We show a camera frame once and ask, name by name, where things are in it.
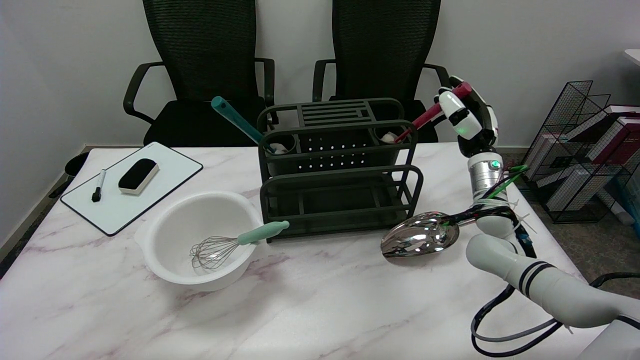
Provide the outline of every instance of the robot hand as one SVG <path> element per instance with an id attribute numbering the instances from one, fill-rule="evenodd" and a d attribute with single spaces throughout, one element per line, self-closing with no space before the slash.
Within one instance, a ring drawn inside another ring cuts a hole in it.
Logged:
<path id="1" fill-rule="evenodd" d="M 456 87 L 464 81 L 456 76 L 450 79 Z M 493 108 L 472 88 L 462 99 L 452 89 L 442 87 L 435 97 L 440 104 L 444 117 L 449 120 L 458 133 L 460 152 L 467 158 L 481 152 L 495 152 L 492 145 L 498 139 L 498 123 Z"/>

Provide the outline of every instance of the white bowl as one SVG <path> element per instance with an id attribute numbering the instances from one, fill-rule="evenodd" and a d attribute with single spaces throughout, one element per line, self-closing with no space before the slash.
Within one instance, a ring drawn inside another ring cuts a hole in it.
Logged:
<path id="1" fill-rule="evenodd" d="M 198 291 L 215 291 L 242 276 L 257 245 L 238 246 L 216 270 L 195 270 L 191 247 L 210 236 L 235 238 L 261 225 L 260 214 L 243 196 L 206 192 L 172 205 L 136 241 L 147 266 L 160 278 Z"/>

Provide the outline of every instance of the black eraser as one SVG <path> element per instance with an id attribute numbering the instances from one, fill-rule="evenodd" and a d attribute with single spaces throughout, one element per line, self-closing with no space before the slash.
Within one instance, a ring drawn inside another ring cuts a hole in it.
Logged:
<path id="1" fill-rule="evenodd" d="M 159 170 L 158 164 L 151 159 L 138 160 L 118 182 L 123 193 L 138 195 Z"/>

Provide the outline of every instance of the black marker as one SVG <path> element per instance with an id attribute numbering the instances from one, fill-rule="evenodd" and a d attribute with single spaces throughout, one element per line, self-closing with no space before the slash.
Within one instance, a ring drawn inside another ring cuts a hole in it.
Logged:
<path id="1" fill-rule="evenodd" d="M 102 185 L 104 184 L 104 176 L 107 174 L 107 171 L 102 169 L 100 170 L 100 175 L 98 175 L 98 185 L 95 187 L 95 192 L 91 195 L 91 201 L 98 202 L 102 197 Z"/>

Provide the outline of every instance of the marble table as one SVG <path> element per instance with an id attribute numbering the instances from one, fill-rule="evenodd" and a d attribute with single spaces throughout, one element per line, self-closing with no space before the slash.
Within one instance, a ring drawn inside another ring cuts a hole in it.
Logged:
<path id="1" fill-rule="evenodd" d="M 625 56 L 632 62 L 640 65 L 640 49 L 627 49 Z"/>
<path id="2" fill-rule="evenodd" d="M 91 152 L 75 185 L 134 149 Z M 2 359 L 484 359 L 471 345 L 473 315 L 505 287 L 465 259 L 461 229 L 446 251 L 413 261 L 380 254 L 384 231 L 262 244 L 242 278 L 213 293 L 150 272 L 134 242 L 141 224 L 187 194 L 240 193 L 259 206 L 256 148 L 178 149 L 204 169 L 108 238 L 58 202 L 0 281 Z M 466 209 L 466 159 L 455 143 L 419 145 L 425 175 L 417 213 Z M 515 187 L 541 259 L 581 277 Z M 507 335 L 549 318 L 516 293 L 480 331 Z M 558 330 L 519 359 L 572 359 L 601 331 Z M 492 345 L 504 351 L 522 345 Z"/>

